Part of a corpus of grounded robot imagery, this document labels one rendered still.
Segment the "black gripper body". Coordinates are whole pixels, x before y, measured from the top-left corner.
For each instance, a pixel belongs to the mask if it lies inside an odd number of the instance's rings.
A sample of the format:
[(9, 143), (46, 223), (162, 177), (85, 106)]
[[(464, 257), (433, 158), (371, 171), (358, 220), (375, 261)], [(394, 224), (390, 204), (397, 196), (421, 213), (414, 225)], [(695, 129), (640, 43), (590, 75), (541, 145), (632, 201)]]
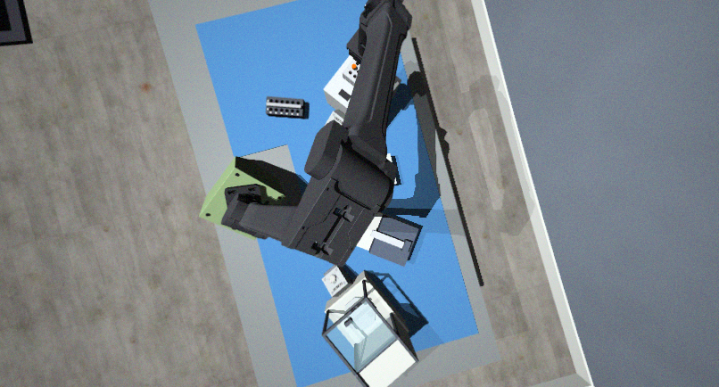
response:
[(359, 39), (359, 30), (356, 31), (356, 33), (352, 36), (350, 41), (346, 45), (346, 49), (349, 49), (349, 55), (353, 57), (356, 61), (361, 63), (362, 56), (365, 51), (365, 45), (363, 45), (360, 42)]

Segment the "blue bench mat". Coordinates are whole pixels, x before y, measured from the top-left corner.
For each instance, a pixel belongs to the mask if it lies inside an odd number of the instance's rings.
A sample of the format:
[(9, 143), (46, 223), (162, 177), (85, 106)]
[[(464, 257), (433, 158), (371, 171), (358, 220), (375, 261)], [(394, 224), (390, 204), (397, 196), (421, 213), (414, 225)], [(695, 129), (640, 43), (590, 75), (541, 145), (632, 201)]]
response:
[[(317, 132), (335, 109), (324, 88), (350, 56), (367, 0), (296, 0), (195, 24), (232, 152), (288, 145), (302, 196)], [(415, 352), (478, 333), (435, 182), (407, 74), (392, 98), (387, 153), (397, 166), (393, 198), (381, 211), (417, 228), (405, 267), (355, 247), (343, 269), (365, 271), (409, 327)], [(304, 119), (265, 114), (266, 96), (303, 99)], [(350, 373), (322, 337), (333, 264), (275, 239), (259, 239), (297, 387)]]

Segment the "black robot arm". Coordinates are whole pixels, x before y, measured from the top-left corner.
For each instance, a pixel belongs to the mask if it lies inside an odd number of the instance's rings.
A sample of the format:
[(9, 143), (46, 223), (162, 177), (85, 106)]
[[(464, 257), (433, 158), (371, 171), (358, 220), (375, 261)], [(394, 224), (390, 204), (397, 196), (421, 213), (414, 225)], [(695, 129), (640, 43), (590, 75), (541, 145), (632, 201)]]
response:
[(344, 266), (393, 198), (397, 166), (386, 159), (386, 129), (401, 45), (412, 22), (403, 1), (365, 4), (359, 40), (366, 47), (343, 124), (333, 119), (317, 132), (304, 167), (311, 178), (299, 205), (264, 205), (257, 184), (227, 187), (221, 225)]

